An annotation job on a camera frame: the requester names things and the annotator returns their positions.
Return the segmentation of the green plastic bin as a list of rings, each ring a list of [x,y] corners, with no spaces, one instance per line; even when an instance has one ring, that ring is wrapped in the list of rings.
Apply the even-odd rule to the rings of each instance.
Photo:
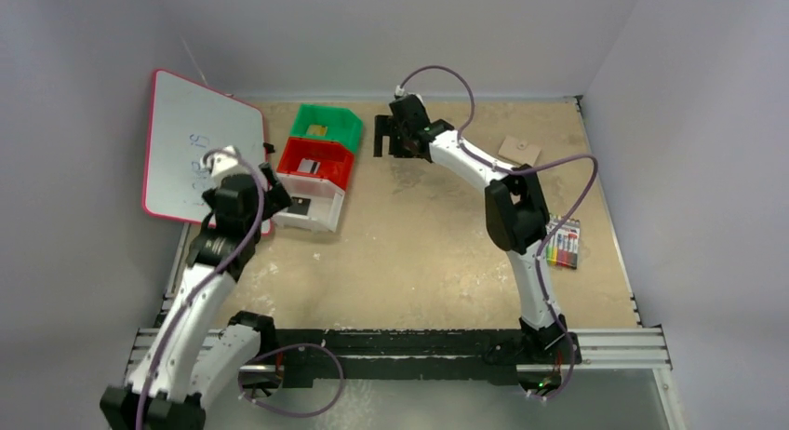
[[[326,136],[307,136],[306,129],[312,124],[326,126],[328,128]],[[291,126],[290,136],[319,141],[335,141],[342,144],[352,154],[356,154],[361,143],[362,132],[362,120],[350,109],[302,104]]]

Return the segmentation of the red plastic bin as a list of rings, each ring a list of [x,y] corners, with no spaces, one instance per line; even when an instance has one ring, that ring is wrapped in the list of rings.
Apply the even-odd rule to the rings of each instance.
[[[277,172],[328,180],[346,191],[354,161],[354,154],[339,142],[289,137]]]

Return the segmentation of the white plastic bin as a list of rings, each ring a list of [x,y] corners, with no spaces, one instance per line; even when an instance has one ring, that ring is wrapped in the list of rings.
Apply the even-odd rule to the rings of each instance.
[[[334,233],[340,221],[345,197],[328,179],[278,173],[291,197],[292,205],[273,216],[278,227],[294,227],[316,233]]]

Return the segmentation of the beige leather card holder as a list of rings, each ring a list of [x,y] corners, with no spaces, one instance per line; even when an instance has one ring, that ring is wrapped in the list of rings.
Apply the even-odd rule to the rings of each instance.
[[[506,136],[498,150],[498,156],[518,166],[534,167],[542,152],[541,146],[525,139]]]

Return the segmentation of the pack of coloured markers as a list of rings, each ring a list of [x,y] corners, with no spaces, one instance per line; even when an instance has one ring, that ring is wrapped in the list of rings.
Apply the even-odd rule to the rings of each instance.
[[[545,247],[547,263],[576,270],[580,258],[581,222],[570,218],[551,237]]]

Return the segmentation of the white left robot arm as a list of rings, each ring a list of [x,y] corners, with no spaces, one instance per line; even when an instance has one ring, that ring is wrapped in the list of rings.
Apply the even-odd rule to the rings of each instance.
[[[267,163],[249,173],[219,157],[211,175],[216,185],[203,194],[210,212],[189,247],[173,306],[125,383],[107,387],[100,399],[113,429],[201,429],[239,369],[279,346],[271,317],[240,311],[205,347],[214,315],[255,254],[261,223],[291,205]]]

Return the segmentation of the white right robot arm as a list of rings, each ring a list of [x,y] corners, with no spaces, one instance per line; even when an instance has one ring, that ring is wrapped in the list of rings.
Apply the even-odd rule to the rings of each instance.
[[[542,258],[550,215],[537,175],[498,161],[462,138],[450,123],[431,120],[415,94],[395,96],[389,108],[390,114],[376,118],[374,156],[426,160],[482,193],[488,237],[513,270],[522,347],[539,356],[579,362],[580,346],[554,301]]]

